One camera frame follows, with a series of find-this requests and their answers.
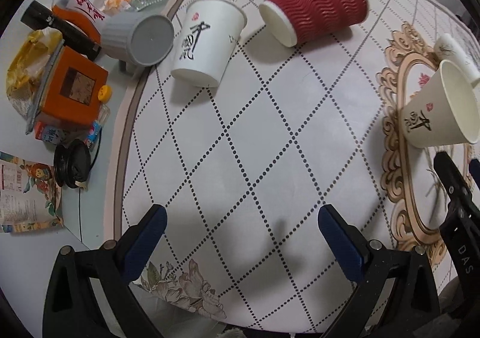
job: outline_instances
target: metal screw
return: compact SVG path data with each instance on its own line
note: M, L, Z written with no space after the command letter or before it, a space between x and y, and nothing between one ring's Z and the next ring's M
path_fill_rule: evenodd
M71 247L70 247L70 246L63 246L63 247L60 249L60 254L61 254L62 256L66 256L70 251L71 251Z
M415 252L423 256L425 254L425 249L421 246L415 246Z
M105 250L111 250L117 245L117 241L114 239L109 239L108 241L105 241L102 247Z
M372 239L370 241L370 247L373 249L373 250L380 250L382 248L382 242L376 240L376 239Z

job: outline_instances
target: orange liquid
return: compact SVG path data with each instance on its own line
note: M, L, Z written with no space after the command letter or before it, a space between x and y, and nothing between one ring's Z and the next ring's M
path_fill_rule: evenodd
M82 13L71 11L69 9L62 9L57 6L52 7L52 12L60 19L75 24L91 40L100 44L100 33L97 31L93 23L89 19L87 19Z

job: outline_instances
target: orange bottle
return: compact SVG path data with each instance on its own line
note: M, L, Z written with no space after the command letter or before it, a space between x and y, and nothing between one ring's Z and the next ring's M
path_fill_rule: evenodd
M100 44L100 31L106 18L89 0L53 0L52 11Z

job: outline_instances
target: tablecloth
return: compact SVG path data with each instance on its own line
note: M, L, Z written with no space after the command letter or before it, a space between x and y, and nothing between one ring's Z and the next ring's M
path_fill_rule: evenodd
M170 5L174 50L191 1ZM364 23L286 48L265 28L263 0L230 1L248 23L220 86L174 80L171 52L129 104L121 231L153 203L168 213L137 284L227 323L323 332L355 287L318 231L318 209L330 203L367 239L423 245L440 291L456 273L435 227L446 197L431 159L447 150L472 185L466 163L479 150L413 149L397 112L438 66L431 48L442 33L479 63L470 31L434 0L368 0Z

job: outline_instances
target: white paper cup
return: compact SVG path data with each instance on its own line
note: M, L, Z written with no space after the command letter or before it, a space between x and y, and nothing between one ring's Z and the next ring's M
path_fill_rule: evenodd
M217 87L247 16L225 0L196 0L187 8L171 74L197 87Z
M448 59L462 69L469 83L475 87L480 82L480 72L472 58L462 49L450 34L441 35L433 47L435 54L441 59Z
M477 101L460 68L443 60L400 111L400 126L415 147L476 143L480 133Z
M171 50L174 29L163 15L120 12L105 22L100 39L108 56L136 66L152 66Z

